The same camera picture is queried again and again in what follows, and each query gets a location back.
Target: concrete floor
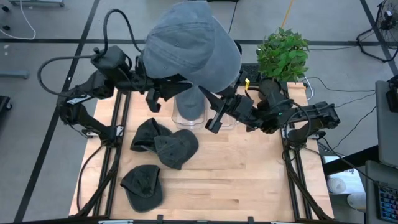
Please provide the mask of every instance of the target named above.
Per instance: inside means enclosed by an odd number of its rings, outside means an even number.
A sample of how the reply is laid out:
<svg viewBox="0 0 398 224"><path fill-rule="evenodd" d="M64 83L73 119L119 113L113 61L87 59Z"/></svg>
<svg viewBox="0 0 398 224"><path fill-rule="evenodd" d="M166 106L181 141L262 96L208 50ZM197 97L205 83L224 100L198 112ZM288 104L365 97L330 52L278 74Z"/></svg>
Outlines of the concrete floor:
<svg viewBox="0 0 398 224"><path fill-rule="evenodd" d="M122 9L130 18L136 39L142 40L154 26L157 18L169 6L182 0L101 0L96 10L87 39L102 39L104 15L111 8ZM366 0L373 16L381 0ZM25 14L37 31L38 39L45 43L26 41L9 42L0 34L0 68L2 70L28 70L30 78L0 79L0 95L12 97L14 105L0 132L0 223L13 222L20 205L32 169L42 147L55 109L56 97L39 86L36 78L38 67L45 60L74 55L79 47L87 18L95 0L67 0L65 7L25 7ZM213 14L234 39L262 40L281 25L289 0L240 0L211 3ZM31 30L18 7L12 12L0 12L0 21L9 24L10 34L30 37ZM316 48L336 48L370 28L369 20L360 0L301 0L295 1L285 28L293 28L311 41L325 45ZM128 32L120 16L109 20L110 39L128 40ZM370 36L367 41L377 41ZM120 45L131 57L136 55L133 46ZM90 54L101 44L85 44L82 55ZM384 57L380 46L366 47L368 51ZM243 45L243 62L255 63L255 45ZM374 89L376 80L387 80L393 74L388 63L363 55L358 47L343 50L314 50L307 62L307 77L319 77L330 88L346 90ZM71 61L50 64L44 72L44 82L55 91L62 89ZM95 70L89 61L80 60L71 86L85 81ZM340 105L360 98L366 93L342 93L326 90L318 80L310 80L315 96L311 103L327 101ZM87 102L90 113L96 101ZM358 120L376 105L375 98L338 108L341 124L334 130L326 130L326 138L332 146L350 131ZM336 151L351 154L377 144L376 113L371 114L343 141ZM27 207L24 221L67 217L79 173L86 139L68 126L58 122L50 142L47 157ZM335 216L346 222L363 222L363 214L345 204L344 199L332 198Z"/></svg>

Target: white cable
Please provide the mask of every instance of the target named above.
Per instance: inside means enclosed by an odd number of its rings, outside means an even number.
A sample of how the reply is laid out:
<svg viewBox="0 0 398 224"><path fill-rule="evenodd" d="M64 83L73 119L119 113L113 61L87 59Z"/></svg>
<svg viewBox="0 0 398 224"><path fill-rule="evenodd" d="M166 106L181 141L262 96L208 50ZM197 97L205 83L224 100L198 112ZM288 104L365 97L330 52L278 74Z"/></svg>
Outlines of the white cable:
<svg viewBox="0 0 398 224"><path fill-rule="evenodd" d="M304 77L304 78L305 78L305 81L307 81L308 87L310 87L310 90L311 90L311 96L309 98L307 98L307 100L311 100L311 98L313 97L313 89L312 89L310 81L306 77Z"/></svg>
<svg viewBox="0 0 398 224"><path fill-rule="evenodd" d="M36 30L33 29L32 25L31 25L30 22L29 22L29 20L28 20L28 19L26 18L26 16L25 16L24 10L23 10L23 8L22 8L22 0L19 0L19 5L20 5L20 7L21 7L22 15L24 16L26 22L28 23L28 25L30 26L30 28L31 28L32 31L33 31L33 37L32 37L32 38L28 38L28 37L14 37L13 35L9 35L9 34L5 33L2 29L0 29L0 32L2 32L4 35L6 35L6 36L8 36L8 37L11 37L11 38L14 38L14 39L19 39L19 40L34 40L34 39L36 38Z"/></svg>

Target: potted plant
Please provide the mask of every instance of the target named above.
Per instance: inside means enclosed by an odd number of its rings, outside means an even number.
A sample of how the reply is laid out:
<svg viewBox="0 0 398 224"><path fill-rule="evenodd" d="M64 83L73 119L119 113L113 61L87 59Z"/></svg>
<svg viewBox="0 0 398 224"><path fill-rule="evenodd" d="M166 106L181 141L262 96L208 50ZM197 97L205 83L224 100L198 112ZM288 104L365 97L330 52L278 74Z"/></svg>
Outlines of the potted plant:
<svg viewBox="0 0 398 224"><path fill-rule="evenodd" d="M279 28L278 33L271 34L267 41L258 46L257 61L259 64L259 96L263 100L275 89L281 89L281 83L297 82L308 70L305 61L308 54L308 41L301 34L290 29Z"/></svg>

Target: baseball cap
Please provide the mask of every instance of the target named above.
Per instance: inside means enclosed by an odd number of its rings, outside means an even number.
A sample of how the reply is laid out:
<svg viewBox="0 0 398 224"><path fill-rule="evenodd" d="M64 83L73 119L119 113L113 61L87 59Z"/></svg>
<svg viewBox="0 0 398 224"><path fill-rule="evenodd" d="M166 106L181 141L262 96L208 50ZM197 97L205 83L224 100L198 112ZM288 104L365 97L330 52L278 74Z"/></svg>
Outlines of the baseball cap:
<svg viewBox="0 0 398 224"><path fill-rule="evenodd" d="M120 186L126 191L132 209L147 212L163 202L162 186L157 165L141 165L123 177Z"/></svg>
<svg viewBox="0 0 398 224"><path fill-rule="evenodd" d="M198 86L192 86L175 96L177 109L180 115L188 120L194 121L205 111L205 95Z"/></svg>
<svg viewBox="0 0 398 224"><path fill-rule="evenodd" d="M130 149L136 152L153 151L155 147L154 137L159 135L168 136L170 134L172 132L168 128L158 124L155 118L150 118L137 128Z"/></svg>
<svg viewBox="0 0 398 224"><path fill-rule="evenodd" d="M179 130L170 136L156 136L155 145L160 161L178 170L199 148L198 139L187 129Z"/></svg>
<svg viewBox="0 0 398 224"><path fill-rule="evenodd" d="M238 47L206 1L173 5L146 37L142 58L151 78L180 74L213 93L235 81L241 68Z"/></svg>

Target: wooden tabletop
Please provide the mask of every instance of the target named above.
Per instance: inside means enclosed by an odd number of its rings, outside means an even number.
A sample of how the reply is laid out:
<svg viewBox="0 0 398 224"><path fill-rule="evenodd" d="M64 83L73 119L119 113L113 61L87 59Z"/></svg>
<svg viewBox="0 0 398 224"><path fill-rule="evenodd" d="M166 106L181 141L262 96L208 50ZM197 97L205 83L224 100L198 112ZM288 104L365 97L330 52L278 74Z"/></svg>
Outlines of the wooden tabletop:
<svg viewBox="0 0 398 224"><path fill-rule="evenodd" d="M288 86L290 97L300 105L307 105L302 83L289 83ZM250 94L255 101L259 100L257 92ZM114 101L115 97L99 100L94 117L109 125ZM265 134L260 130L247 133L243 124L237 124L232 130L221 130L218 134L205 128L193 129L199 142L197 153L184 163L182 170L170 169L154 153L134 152L129 149L138 126L149 118L154 117L159 124L173 132L178 130L171 119L173 99L161 101L160 104L160 113L151 113L145 97L139 93L132 94L111 218L155 220L161 214L165 220L244 221L248 216L253 216L255 221L294 220L278 131L274 134ZM99 145L98 138L88 140L83 162ZM315 141L309 140L307 147L318 151ZM98 186L103 156L104 150L90 161L84 171L81 206ZM319 155L302 150L301 156L308 191L325 213L332 217L333 211ZM143 164L156 164L160 167L164 201L152 211L137 213L131 208L120 181L135 166ZM105 190L103 205L107 194L108 191ZM298 189L297 199L300 202L301 217L304 217L302 196ZM104 212L104 206L101 206L101 211ZM70 214L76 212L75 193Z"/></svg>

